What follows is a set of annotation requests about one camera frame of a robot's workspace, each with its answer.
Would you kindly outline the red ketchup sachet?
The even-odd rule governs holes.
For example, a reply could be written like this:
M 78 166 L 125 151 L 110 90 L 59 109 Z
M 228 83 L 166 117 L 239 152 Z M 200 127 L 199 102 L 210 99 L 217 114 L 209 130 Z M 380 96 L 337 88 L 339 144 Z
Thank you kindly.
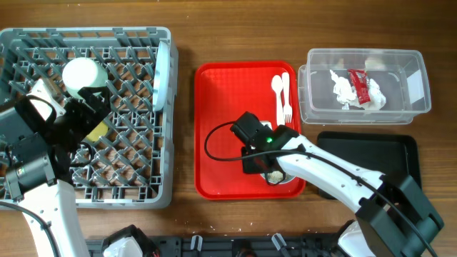
M 356 95 L 359 104 L 365 104 L 371 100 L 368 90 L 368 75 L 364 70 L 349 69 L 348 70 L 351 83 L 355 87 Z

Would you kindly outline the light blue round plate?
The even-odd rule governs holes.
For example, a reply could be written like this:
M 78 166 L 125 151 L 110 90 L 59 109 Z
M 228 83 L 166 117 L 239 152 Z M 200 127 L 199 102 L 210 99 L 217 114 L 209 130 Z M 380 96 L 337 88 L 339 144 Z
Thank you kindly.
M 165 104 L 170 78 L 170 48 L 168 44 L 159 43 L 153 84 L 152 104 L 154 111 L 160 111 Z

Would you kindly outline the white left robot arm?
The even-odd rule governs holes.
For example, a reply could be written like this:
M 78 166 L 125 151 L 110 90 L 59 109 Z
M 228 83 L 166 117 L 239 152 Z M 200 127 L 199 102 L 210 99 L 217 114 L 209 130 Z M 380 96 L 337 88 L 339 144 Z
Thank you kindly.
M 23 95 L 1 105 L 1 135 L 9 165 L 5 187 L 11 203 L 29 224 L 40 256 L 89 256 L 76 210 L 70 155 L 109 114 L 111 92 L 85 86 L 69 99 L 62 115 L 51 109 L 43 117 L 33 104 L 42 99 Z

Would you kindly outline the mint green bowl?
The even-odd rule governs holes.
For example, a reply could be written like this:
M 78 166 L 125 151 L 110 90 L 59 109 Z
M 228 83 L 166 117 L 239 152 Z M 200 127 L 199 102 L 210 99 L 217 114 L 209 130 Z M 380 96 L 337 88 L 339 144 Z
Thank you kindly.
M 81 99 L 78 91 L 83 87 L 105 87 L 108 73 L 101 64 L 92 59 L 79 57 L 65 65 L 62 79 L 69 95 Z

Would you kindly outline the yellow plastic cup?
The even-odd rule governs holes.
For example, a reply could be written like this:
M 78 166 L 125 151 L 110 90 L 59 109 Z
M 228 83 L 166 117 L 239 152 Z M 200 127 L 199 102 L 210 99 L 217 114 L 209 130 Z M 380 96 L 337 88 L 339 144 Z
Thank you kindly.
M 108 126 L 102 121 L 86 136 L 86 139 L 91 142 L 96 142 L 101 136 L 105 136 L 108 131 Z

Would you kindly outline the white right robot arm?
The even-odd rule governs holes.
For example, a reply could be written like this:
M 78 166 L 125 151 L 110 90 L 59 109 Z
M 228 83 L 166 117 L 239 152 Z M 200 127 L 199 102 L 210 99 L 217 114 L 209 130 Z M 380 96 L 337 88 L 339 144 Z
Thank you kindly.
M 235 125 L 246 158 L 258 169 L 282 171 L 329 193 L 355 214 L 337 247 L 347 256 L 421 256 L 443 220 L 413 178 L 362 168 L 313 145 L 286 126 Z

